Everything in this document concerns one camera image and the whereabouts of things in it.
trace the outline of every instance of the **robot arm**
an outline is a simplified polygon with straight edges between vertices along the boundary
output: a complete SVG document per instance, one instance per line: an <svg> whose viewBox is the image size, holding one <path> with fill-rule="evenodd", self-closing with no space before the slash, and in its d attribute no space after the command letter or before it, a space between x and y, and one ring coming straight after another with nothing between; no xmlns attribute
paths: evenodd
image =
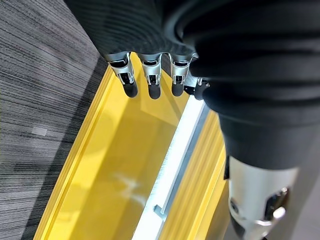
<svg viewBox="0 0 320 240"><path fill-rule="evenodd" d="M232 224L241 239L264 238L288 210L299 166L319 157L320 1L66 3L129 97L138 93L129 52L138 53L153 99L161 54L170 54L175 96L189 67L201 79L225 141Z"/></svg>

